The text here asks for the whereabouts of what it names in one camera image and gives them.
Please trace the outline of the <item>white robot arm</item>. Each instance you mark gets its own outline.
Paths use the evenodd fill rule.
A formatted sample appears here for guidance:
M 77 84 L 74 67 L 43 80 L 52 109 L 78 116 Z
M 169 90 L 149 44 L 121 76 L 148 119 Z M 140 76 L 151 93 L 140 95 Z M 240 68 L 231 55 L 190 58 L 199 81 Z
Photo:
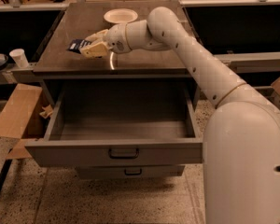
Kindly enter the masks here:
M 206 224 L 280 224 L 280 110 L 189 35 L 176 14 L 88 36 L 88 57 L 172 49 L 215 107 L 203 133 Z

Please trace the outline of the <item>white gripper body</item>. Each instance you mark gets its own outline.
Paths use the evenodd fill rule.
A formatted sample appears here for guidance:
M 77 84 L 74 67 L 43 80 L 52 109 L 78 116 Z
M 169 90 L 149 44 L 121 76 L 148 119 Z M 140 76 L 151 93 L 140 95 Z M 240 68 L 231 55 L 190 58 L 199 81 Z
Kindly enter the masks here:
M 126 27 L 126 23 L 116 24 L 105 35 L 105 42 L 117 54 L 128 53 L 130 51 L 126 38 Z

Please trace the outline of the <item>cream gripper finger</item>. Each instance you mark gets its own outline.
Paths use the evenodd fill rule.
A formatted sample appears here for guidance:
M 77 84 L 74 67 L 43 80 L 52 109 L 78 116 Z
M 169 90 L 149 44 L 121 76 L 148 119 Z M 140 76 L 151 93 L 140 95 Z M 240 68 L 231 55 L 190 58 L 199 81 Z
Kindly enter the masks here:
M 96 40 L 103 39 L 105 37 L 105 35 L 107 34 L 107 32 L 108 32 L 107 29 L 101 30 L 95 34 L 87 36 L 86 40 L 90 41 L 90 42 L 94 42 Z
M 81 48 L 80 53 L 86 58 L 98 58 L 106 56 L 110 49 L 106 42 L 100 41 Z

